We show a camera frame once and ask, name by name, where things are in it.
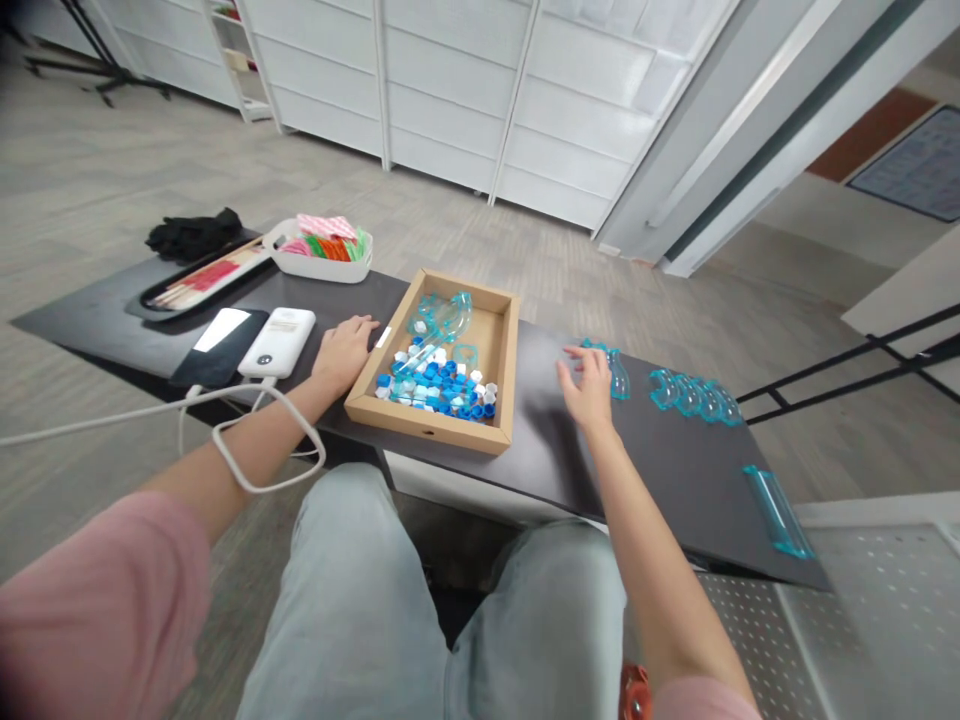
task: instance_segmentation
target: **black table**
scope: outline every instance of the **black table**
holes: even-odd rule
[[[123,270],[13,324],[98,365],[153,395],[170,401],[182,390],[166,380],[220,307],[272,310],[299,307],[317,315],[317,325],[286,390],[310,371],[321,334],[353,314],[386,323],[408,284],[371,272],[358,285],[297,278],[270,267],[225,296],[217,307],[163,324],[128,315],[127,301],[162,281],[175,268],[155,258]],[[577,431],[557,386],[554,361],[569,338],[520,322],[513,445],[499,457],[432,442],[351,421],[336,403],[319,428],[379,450],[390,450],[477,480],[529,495],[572,513],[603,520],[589,479]],[[633,383],[630,400],[614,401],[614,423],[624,445],[684,550],[712,569],[828,588],[815,560],[802,561],[773,549],[741,472],[768,465],[750,430],[707,425],[650,401],[645,379],[650,363],[623,356]],[[208,422],[198,406],[196,415]]]

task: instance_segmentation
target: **black tray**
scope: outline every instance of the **black tray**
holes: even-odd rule
[[[167,322],[169,320],[176,320],[177,318],[181,318],[184,315],[189,315],[190,313],[195,313],[195,312],[204,310],[205,308],[208,308],[211,303],[216,302],[216,300],[218,300],[220,297],[222,297],[226,293],[232,292],[233,290],[235,290],[238,283],[242,283],[247,280],[252,280],[253,278],[257,277],[257,275],[262,273],[266,268],[269,268],[271,265],[273,265],[273,262],[266,261],[266,262],[260,263],[257,267],[244,273],[233,282],[224,285],[215,293],[213,293],[207,298],[204,298],[193,307],[184,308],[183,310],[158,310],[157,308],[150,307],[148,305],[145,305],[144,303],[147,300],[150,300],[151,298],[154,298],[160,293],[162,293],[163,291],[165,291],[168,287],[170,287],[172,283],[176,282],[180,278],[186,277],[192,272],[196,272],[197,270],[202,268],[204,265],[208,265],[214,260],[217,260],[218,258],[221,258],[224,255],[227,255],[233,252],[241,245],[244,245],[250,242],[251,240],[255,240],[261,235],[262,233],[244,229],[240,237],[238,237],[235,240],[231,240],[229,243],[227,243],[222,248],[220,248],[220,250],[218,250],[217,252],[210,253],[209,255],[207,255],[201,260],[198,260],[192,265],[188,265],[187,267],[181,268],[179,271],[175,272],[173,275],[166,278],[165,280],[161,280],[155,285],[152,285],[146,290],[144,290],[139,295],[133,298],[130,298],[129,302],[127,302],[127,304],[124,306],[123,311],[128,315],[134,315],[135,317],[143,318],[144,320],[149,320],[150,322]]]

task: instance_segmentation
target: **right hand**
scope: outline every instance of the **right hand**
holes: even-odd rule
[[[369,315],[354,315],[323,334],[320,352],[313,362],[313,377],[319,378],[335,392],[343,395],[357,381],[370,352],[370,333],[380,323]]]
[[[570,415],[584,432],[612,426],[610,382],[613,374],[607,364],[607,354],[603,350],[581,347],[565,347],[564,351],[578,360],[578,369],[583,370],[577,386],[570,376],[570,368],[557,361],[557,377]]]

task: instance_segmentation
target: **pink shirt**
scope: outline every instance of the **pink shirt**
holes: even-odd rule
[[[120,500],[0,588],[0,698],[14,717],[162,717],[197,670],[209,575],[188,508],[158,492]],[[708,678],[670,683],[654,707],[657,720],[758,718]]]

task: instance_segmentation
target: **cardboard tray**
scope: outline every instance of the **cardboard tray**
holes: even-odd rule
[[[377,376],[389,373],[394,354],[410,346],[411,335],[406,328],[420,298],[431,293],[450,298],[461,291],[471,294],[473,315],[469,330],[457,342],[476,346],[480,356],[477,367],[483,373],[483,382],[494,382],[499,388],[493,421],[469,422],[376,397]],[[347,415],[365,425],[499,455],[513,441],[519,330],[519,295],[421,269],[350,390],[344,405]]]

